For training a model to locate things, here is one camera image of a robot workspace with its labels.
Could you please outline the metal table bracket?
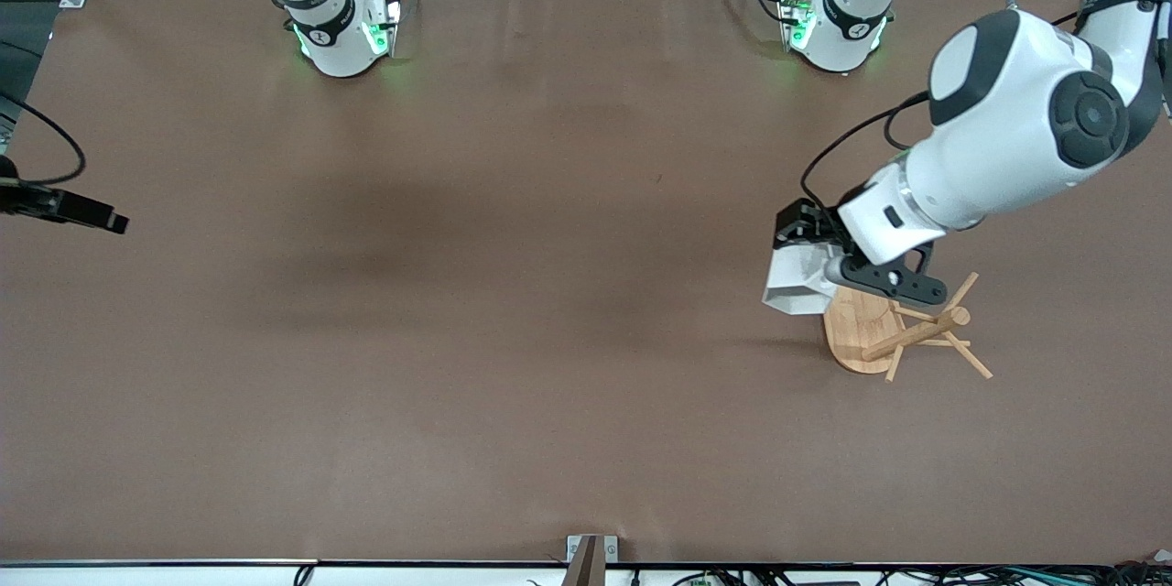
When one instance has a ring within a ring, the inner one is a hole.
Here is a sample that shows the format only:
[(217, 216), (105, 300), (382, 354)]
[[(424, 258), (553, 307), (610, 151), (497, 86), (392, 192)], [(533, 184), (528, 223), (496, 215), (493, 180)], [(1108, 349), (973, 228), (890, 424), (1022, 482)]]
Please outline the metal table bracket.
[(616, 534), (566, 537), (568, 568), (561, 586), (606, 586), (607, 570), (619, 560)]

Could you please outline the brown table mat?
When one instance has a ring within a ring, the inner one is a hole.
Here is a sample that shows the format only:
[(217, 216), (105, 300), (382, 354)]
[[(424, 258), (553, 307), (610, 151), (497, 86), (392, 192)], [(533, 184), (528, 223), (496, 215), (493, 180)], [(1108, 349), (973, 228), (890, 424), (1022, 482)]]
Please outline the brown table mat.
[(88, 0), (29, 101), (123, 236), (0, 216), (0, 560), (1117, 563), (1172, 548), (1172, 125), (938, 244), (897, 380), (762, 304), (846, 79), (749, 0), (421, 0), (331, 80), (270, 0)]

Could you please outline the white faceted cup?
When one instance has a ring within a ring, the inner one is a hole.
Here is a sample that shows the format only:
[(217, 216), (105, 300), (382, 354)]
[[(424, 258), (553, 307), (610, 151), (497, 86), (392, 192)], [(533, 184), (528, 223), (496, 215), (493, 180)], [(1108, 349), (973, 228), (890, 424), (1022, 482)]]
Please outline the white faceted cup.
[(841, 285), (844, 252), (833, 244), (783, 244), (766, 270), (762, 302), (788, 315), (822, 315)]

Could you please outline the wooden cup rack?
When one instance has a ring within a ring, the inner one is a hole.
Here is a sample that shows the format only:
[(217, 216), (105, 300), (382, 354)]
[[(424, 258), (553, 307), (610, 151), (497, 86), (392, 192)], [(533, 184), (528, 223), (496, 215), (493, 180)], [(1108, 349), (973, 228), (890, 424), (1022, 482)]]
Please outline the wooden cup rack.
[(918, 345), (940, 345), (954, 349), (984, 380), (992, 379), (992, 369), (970, 350), (970, 343), (955, 335), (958, 328), (970, 323), (970, 311), (961, 302), (979, 277), (976, 272), (967, 275), (935, 314), (912, 311), (894, 299), (839, 288), (823, 314), (831, 355), (841, 368), (883, 374), (891, 383), (905, 352)]

